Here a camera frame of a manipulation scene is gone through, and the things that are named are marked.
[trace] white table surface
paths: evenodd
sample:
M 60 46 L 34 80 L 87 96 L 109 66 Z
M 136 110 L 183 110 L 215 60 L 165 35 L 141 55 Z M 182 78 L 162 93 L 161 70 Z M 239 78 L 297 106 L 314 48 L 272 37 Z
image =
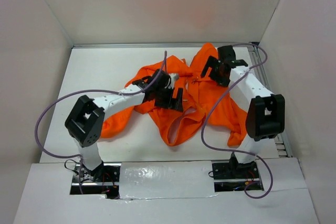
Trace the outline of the white table surface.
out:
M 261 162 L 257 163 L 261 181 L 267 181 L 269 175 L 265 173 L 265 167 Z M 258 200 L 248 198 L 243 191 L 222 192 L 206 198 L 151 200 L 111 200 L 103 195 L 70 195 L 72 172 L 64 169 L 63 164 L 33 164 L 14 224 L 317 224 L 297 160 L 277 158 L 268 160 L 268 163 L 274 174 L 275 186 L 267 197 Z M 170 188 L 170 181 L 163 180 L 162 192 L 166 194 Z M 250 193 L 255 196 L 261 194 L 260 191 Z
M 83 89 L 120 90 L 145 65 L 163 59 L 164 51 L 168 56 L 175 55 L 186 59 L 189 65 L 200 48 L 78 48 L 73 49 L 61 86 L 59 97 Z M 247 48 L 235 48 L 238 59 L 251 64 Z M 90 93 L 89 97 L 99 97 L 103 93 Z M 244 110 L 249 102 L 239 89 L 233 89 L 232 98 Z M 78 153 L 74 140 L 69 136 L 64 122 L 75 104 L 77 95 L 56 105 L 45 148 L 58 155 Z M 229 130 L 224 127 L 207 126 L 206 141 L 216 147 L 227 147 Z M 124 131 L 114 138 L 100 139 L 98 146 L 105 162 L 137 161 L 190 161 L 229 159 L 230 153 L 213 151 L 201 142 L 199 130 L 191 139 L 176 147 L 168 147 L 159 135 L 158 128 L 148 114 L 134 112 Z M 270 142 L 260 153 L 264 158 L 277 158 L 275 143 Z M 41 163 L 57 163 L 63 160 L 42 154 Z

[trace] white wall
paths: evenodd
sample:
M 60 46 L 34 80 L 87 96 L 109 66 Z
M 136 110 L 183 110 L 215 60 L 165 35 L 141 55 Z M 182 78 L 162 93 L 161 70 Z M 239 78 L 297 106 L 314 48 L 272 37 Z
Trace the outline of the white wall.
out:
M 75 44 L 260 41 L 279 0 L 46 0 Z
M 336 218 L 336 0 L 281 0 L 261 40 L 321 223 Z
M 70 46 L 43 0 L 0 0 L 0 10 L 0 222 L 8 224 L 39 154 L 35 121 L 58 94 Z

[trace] wire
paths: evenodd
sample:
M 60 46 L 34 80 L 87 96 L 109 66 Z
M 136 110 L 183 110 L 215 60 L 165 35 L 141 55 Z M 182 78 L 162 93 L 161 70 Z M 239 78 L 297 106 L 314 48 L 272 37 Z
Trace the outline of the wire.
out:
M 116 188 L 116 185 L 114 184 L 114 181 L 113 181 L 113 178 L 111 177 L 111 175 L 108 174 L 108 173 L 105 173 L 105 175 L 107 175 L 111 179 L 113 187 Z
M 233 46 L 236 47 L 236 46 L 247 46 L 247 45 L 249 45 L 249 46 L 252 45 L 252 46 L 254 46 L 254 47 L 260 49 L 260 51 L 262 51 L 262 52 L 264 53 L 264 55 L 265 55 L 265 59 L 264 59 L 262 62 L 260 62 L 260 63 L 258 63 L 258 64 L 255 64 L 255 65 L 253 65 L 253 66 L 251 66 L 251 67 L 249 67 L 249 71 L 250 71 L 251 69 L 254 69 L 254 68 L 256 68 L 256 67 L 259 67 L 259 66 L 263 65 L 263 64 L 267 61 L 267 59 L 268 59 L 268 55 L 267 55 L 267 53 L 265 52 L 265 50 L 264 50 L 263 48 L 261 48 L 261 47 L 258 46 L 258 45 L 252 44 L 252 43 L 239 43 L 239 44 L 234 44 Z M 272 174 L 271 169 L 269 168 L 269 166 L 268 166 L 267 163 L 265 162 L 265 160 L 264 160 L 262 157 L 260 157 L 259 155 L 256 155 L 256 154 L 254 154 L 254 153 L 252 153 L 252 152 L 246 152 L 246 151 L 241 151 L 241 150 L 236 150 L 236 149 L 231 149 L 231 148 L 217 148 L 217 147 L 213 147 L 213 146 L 211 146 L 211 145 L 208 145 L 208 144 L 205 142 L 205 139 L 204 139 L 204 130 L 205 130 L 205 126 L 206 126 L 206 124 L 207 124 L 207 122 L 208 122 L 208 120 L 209 120 L 211 114 L 214 112 L 215 108 L 218 106 L 218 104 L 221 102 L 221 100 L 222 100 L 227 94 L 229 94 L 229 92 L 230 92 L 235 86 L 237 86 L 237 84 L 238 84 L 239 82 L 241 82 L 241 81 L 242 81 L 242 80 L 249 74 L 249 71 L 246 71 L 246 73 L 245 73 L 242 77 L 240 77 L 236 82 L 234 82 L 234 83 L 233 83 L 233 84 L 232 84 L 232 85 L 231 85 L 231 86 L 230 86 L 230 87 L 229 87 L 229 88 L 222 94 L 222 96 L 216 101 L 216 103 L 214 104 L 214 106 L 211 108 L 211 110 L 209 111 L 209 114 L 208 114 L 208 115 L 206 116 L 206 118 L 205 118 L 204 124 L 203 124 L 202 129 L 201 129 L 201 140 L 202 140 L 202 143 L 203 143 L 206 147 L 208 147 L 208 148 L 210 148 L 210 149 L 212 149 L 212 150 L 215 150 L 215 151 L 244 153 L 244 154 L 248 154 L 248 155 L 251 155 L 251 156 L 256 156 L 258 159 L 260 159 L 260 161 L 262 161 L 263 164 L 266 166 L 267 171 L 268 171 L 269 176 L 270 176 L 270 185 L 269 185 L 269 188 L 268 188 L 268 190 L 267 190 L 263 195 L 261 195 L 261 196 L 252 196 L 252 195 L 250 195 L 250 194 L 247 193 L 247 189 L 248 189 L 249 186 L 251 186 L 251 185 L 253 185 L 253 184 L 256 184 L 256 183 L 258 183 L 258 182 L 251 182 L 251 183 L 249 183 L 248 185 L 245 186 L 245 188 L 244 188 L 244 192 L 245 192 L 245 194 L 246 194 L 248 197 L 250 197 L 250 198 L 252 198 L 252 199 L 262 199 L 262 198 L 266 197 L 266 196 L 271 192 L 272 187 L 273 187 L 273 174 Z
M 105 181 L 105 175 L 103 174 L 103 183 L 101 183 L 101 187 L 102 187 L 101 193 L 104 192 L 104 181 Z
M 67 162 L 68 162 L 68 161 L 72 161 L 72 162 L 74 162 L 75 164 L 78 164 L 78 165 L 79 165 L 79 163 L 78 163 L 77 161 L 75 161 L 75 160 L 73 160 L 73 159 L 67 159 L 67 160 L 64 162 L 64 168 L 67 169 L 67 170 L 72 171 L 72 172 L 75 173 L 76 175 L 79 175 L 79 173 L 78 173 L 76 170 L 72 170 L 72 169 L 70 169 L 70 168 L 67 167 Z
M 85 182 L 85 181 L 92 181 L 92 180 L 90 180 L 89 178 L 83 179 L 83 180 L 81 181 L 82 184 L 83 184 L 83 182 Z
M 215 177 L 221 177 L 221 176 L 223 176 L 223 175 L 225 175 L 227 173 L 228 173 L 228 171 L 223 171 L 221 173 L 214 174 L 214 171 L 211 170 L 210 172 L 208 172 L 208 175 L 209 175 L 210 178 L 215 178 Z
M 40 139 L 38 137 L 38 127 L 43 119 L 43 117 L 46 115 L 46 113 L 53 107 L 55 106 L 57 103 L 59 103 L 60 101 L 63 101 L 66 98 L 72 97 L 76 94 L 83 94 L 83 93 L 89 93 L 89 92 L 102 92 L 102 93 L 110 93 L 110 94 L 117 94 L 117 95 L 136 95 L 136 94 L 140 94 L 142 92 L 145 92 L 147 89 L 149 89 L 151 87 L 151 85 L 153 85 L 153 83 L 158 79 L 158 77 L 160 76 L 160 73 L 162 72 L 163 67 L 166 65 L 166 60 L 167 60 L 167 51 L 164 52 L 164 58 L 163 58 L 163 62 L 161 64 L 161 67 L 157 73 L 157 75 L 154 77 L 154 79 L 142 90 L 139 90 L 137 92 L 134 93 L 120 93 L 117 91 L 112 91 L 112 90 L 104 90 L 104 89 L 87 89 L 87 90 L 80 90 L 77 92 L 73 92 L 70 94 L 67 94 L 59 99 L 57 99 L 56 101 L 54 101 L 53 103 L 51 103 L 48 107 L 46 107 L 43 112 L 41 113 L 41 115 L 39 116 L 39 118 L 36 121 L 35 124 L 35 129 L 34 129 L 34 136 L 35 136 L 35 141 L 37 146 L 41 149 L 42 152 L 46 153 L 47 155 L 51 156 L 51 157 L 55 157 L 55 158 L 75 158 L 78 157 L 80 158 L 80 170 L 79 170 L 79 175 L 81 172 L 81 168 L 83 167 L 83 157 L 80 154 L 75 154 L 75 155 L 69 155 L 69 156 L 63 156 L 63 155 L 57 155 L 54 153 L 49 152 L 48 150 L 46 150 L 43 145 L 40 142 Z M 81 188 L 81 182 L 80 182 L 80 176 L 79 176 L 79 190 L 80 192 L 83 194 L 82 188 Z
M 80 181 L 80 172 L 82 171 L 82 168 L 83 168 L 83 158 L 81 157 L 80 158 L 80 165 L 79 165 L 79 170 L 78 170 L 78 186 L 79 186 L 79 191 L 81 194 L 84 194 L 83 193 L 83 190 L 82 190 L 82 181 Z
M 256 176 L 254 176 L 254 173 L 251 172 L 250 170 L 248 170 L 248 172 L 249 172 L 250 174 L 252 174 L 252 177 L 253 177 L 252 181 L 254 181 L 254 179 L 256 178 Z

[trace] orange shirt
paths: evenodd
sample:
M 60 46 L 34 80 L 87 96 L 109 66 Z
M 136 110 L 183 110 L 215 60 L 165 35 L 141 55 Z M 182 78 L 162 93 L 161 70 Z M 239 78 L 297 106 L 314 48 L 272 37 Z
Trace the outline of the orange shirt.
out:
M 120 133 L 126 126 L 131 113 L 148 113 L 158 126 L 161 138 L 168 146 L 184 143 L 191 138 L 202 126 L 206 114 L 227 88 L 216 85 L 209 77 L 200 78 L 205 62 L 209 56 L 218 58 L 217 50 L 212 44 L 205 44 L 194 57 L 188 67 L 185 60 L 170 56 L 166 60 L 168 73 L 178 73 L 180 78 L 175 83 L 175 91 L 183 88 L 183 112 L 158 108 L 154 101 L 142 103 L 138 106 L 127 108 L 109 117 L 103 124 L 101 137 L 109 138 Z M 138 74 L 125 86 L 134 80 L 152 75 L 160 68 L 162 62 L 142 67 Z M 231 130 L 228 140 L 229 146 L 239 145 L 246 135 L 246 112 L 230 98 L 223 98 L 209 119 L 212 125 L 221 125 Z M 177 133 L 172 137 L 174 125 L 178 124 Z

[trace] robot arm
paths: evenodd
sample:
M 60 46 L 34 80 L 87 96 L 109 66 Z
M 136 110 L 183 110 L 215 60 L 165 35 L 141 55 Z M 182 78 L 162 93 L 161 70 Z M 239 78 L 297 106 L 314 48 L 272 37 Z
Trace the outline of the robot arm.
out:
M 246 72 L 249 72 L 244 60 L 236 60 L 232 46 L 218 48 L 218 59 L 210 56 L 202 71 L 204 77 L 211 68 L 209 77 L 218 85 L 227 87 L 236 82 Z M 285 128 L 285 99 L 281 94 L 274 95 L 265 88 L 258 79 L 249 72 L 247 76 L 237 84 L 244 96 L 250 101 L 246 118 L 247 135 L 238 150 L 258 155 L 268 141 L 273 141 L 277 134 Z M 233 169 L 249 167 L 256 156 L 245 153 L 232 153 L 230 162 Z
M 98 98 L 81 96 L 72 108 L 65 126 L 75 139 L 78 151 L 83 157 L 83 166 L 91 180 L 99 179 L 103 174 L 104 164 L 100 158 L 97 140 L 100 137 L 104 121 L 110 116 L 131 106 L 155 99 L 155 106 L 183 112 L 183 89 L 179 88 L 173 97 L 174 84 L 178 74 L 161 71 L 157 80 L 145 92 L 126 95 L 143 90 L 159 73 L 133 81 L 131 85 L 116 92 Z

